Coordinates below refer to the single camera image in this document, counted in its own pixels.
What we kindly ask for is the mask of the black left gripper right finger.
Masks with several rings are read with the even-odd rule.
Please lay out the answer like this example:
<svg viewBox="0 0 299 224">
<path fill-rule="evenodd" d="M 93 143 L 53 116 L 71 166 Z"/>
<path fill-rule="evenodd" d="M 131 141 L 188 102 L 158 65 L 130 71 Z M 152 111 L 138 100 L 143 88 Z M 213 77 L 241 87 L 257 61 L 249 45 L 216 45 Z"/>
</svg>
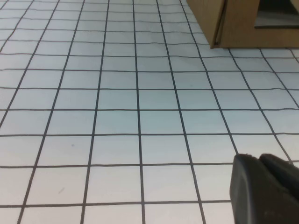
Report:
<svg viewBox="0 0 299 224">
<path fill-rule="evenodd" d="M 260 162 L 299 201 L 299 168 L 272 154 L 262 154 Z"/>
</svg>

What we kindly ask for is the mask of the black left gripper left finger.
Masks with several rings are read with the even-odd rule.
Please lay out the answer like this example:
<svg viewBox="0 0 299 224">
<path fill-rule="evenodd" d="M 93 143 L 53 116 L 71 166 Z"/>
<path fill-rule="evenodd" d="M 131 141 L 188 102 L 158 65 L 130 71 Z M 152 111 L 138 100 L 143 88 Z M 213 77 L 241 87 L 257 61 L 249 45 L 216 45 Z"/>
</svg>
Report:
<svg viewBox="0 0 299 224">
<path fill-rule="evenodd" d="M 259 158 L 248 154 L 234 157 L 229 194 L 236 224 L 299 222 L 299 202 Z"/>
</svg>

